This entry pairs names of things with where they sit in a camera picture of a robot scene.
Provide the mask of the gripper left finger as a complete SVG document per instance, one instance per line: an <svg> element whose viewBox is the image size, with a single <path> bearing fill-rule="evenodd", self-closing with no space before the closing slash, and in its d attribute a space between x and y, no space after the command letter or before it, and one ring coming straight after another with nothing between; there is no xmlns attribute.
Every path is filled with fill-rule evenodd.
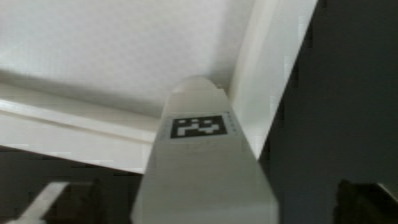
<svg viewBox="0 0 398 224"><path fill-rule="evenodd" d="M100 183L52 182L11 224L102 224Z"/></svg>

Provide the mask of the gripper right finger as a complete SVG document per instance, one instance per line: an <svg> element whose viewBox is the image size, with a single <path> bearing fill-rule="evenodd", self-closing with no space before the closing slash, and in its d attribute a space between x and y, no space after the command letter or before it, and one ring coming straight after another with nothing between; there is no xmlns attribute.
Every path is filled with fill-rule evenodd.
<svg viewBox="0 0 398 224"><path fill-rule="evenodd" d="M398 224L398 198L381 183L340 182L336 224Z"/></svg>

